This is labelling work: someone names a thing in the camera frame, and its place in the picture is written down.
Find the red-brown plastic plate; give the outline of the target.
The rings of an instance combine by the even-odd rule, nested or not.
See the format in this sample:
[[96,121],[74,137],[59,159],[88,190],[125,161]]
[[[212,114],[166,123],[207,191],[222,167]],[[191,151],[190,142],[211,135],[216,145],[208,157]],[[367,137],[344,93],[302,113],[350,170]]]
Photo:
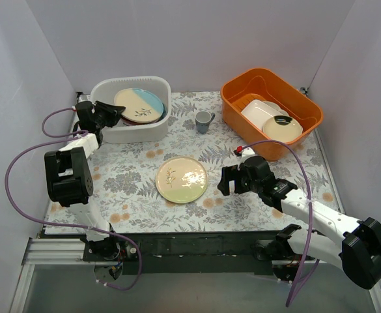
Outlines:
[[120,119],[122,121],[122,123],[126,126],[141,126],[141,125],[149,125],[149,124],[154,124],[154,121],[153,122],[148,122],[148,123],[142,123],[142,122],[135,122],[135,121],[131,121],[129,119],[126,119],[124,117],[121,117]]

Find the cream and blue plate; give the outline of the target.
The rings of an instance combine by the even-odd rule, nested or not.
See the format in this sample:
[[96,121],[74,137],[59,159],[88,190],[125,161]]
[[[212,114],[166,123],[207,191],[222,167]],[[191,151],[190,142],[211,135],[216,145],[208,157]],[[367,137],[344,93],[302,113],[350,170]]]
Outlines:
[[153,123],[164,112],[163,102],[156,95],[139,88],[119,91],[114,97],[114,105],[125,107],[122,117],[138,124]]

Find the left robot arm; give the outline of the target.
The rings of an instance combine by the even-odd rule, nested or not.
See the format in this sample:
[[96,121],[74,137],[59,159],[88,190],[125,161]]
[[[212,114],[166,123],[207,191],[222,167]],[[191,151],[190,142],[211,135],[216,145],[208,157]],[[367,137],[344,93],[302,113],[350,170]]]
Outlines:
[[87,159],[103,142],[102,129],[114,127],[126,108],[100,101],[82,100],[72,111],[78,121],[74,124],[73,140],[57,151],[44,155],[46,182],[51,201],[59,203],[84,225],[89,252],[107,261],[120,254],[120,245],[110,236],[111,224],[105,220],[92,195],[94,185]]

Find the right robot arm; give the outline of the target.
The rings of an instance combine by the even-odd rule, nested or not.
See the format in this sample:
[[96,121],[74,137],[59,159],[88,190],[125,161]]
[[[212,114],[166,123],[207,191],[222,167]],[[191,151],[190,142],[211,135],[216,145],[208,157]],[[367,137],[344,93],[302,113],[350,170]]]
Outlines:
[[338,213],[324,204],[308,200],[294,183],[277,178],[261,156],[246,157],[239,165],[221,170],[218,189],[230,194],[253,192],[262,202],[303,222],[311,222],[316,233],[297,229],[276,243],[277,253],[291,259],[309,244],[308,255],[343,270],[359,287],[369,290],[381,279],[381,223],[373,218],[359,220]]

